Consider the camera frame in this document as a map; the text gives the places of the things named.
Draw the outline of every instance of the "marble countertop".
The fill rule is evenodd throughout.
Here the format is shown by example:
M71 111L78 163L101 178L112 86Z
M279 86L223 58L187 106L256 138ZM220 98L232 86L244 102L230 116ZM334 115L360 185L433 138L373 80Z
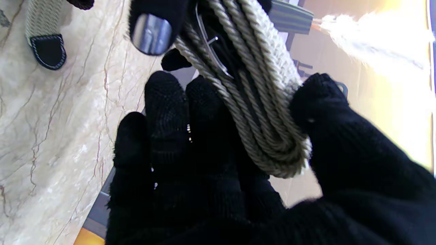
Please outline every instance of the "marble countertop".
M127 0L65 2L67 62L47 70L24 36L27 5L0 2L0 242L72 244L112 167L118 122L142 110L160 60L126 38Z

